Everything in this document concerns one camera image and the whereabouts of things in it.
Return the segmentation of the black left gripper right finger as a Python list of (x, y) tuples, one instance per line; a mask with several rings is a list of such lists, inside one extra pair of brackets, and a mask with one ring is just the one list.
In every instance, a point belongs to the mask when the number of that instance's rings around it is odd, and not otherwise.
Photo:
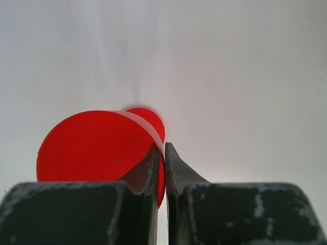
[(211, 183), (165, 145), (169, 244), (326, 244), (304, 192), (290, 183)]

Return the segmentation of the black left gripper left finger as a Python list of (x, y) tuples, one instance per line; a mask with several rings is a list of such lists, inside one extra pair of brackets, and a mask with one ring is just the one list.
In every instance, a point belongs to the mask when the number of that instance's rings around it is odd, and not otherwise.
[(1, 244), (156, 244), (160, 152), (114, 182), (15, 185), (1, 203)]

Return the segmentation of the red wine glass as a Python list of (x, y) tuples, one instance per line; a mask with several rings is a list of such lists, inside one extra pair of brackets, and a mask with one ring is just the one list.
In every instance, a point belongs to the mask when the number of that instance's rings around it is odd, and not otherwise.
[(54, 126), (36, 160), (36, 178), (49, 181), (116, 181), (155, 145), (163, 152), (166, 131), (152, 110), (91, 110)]

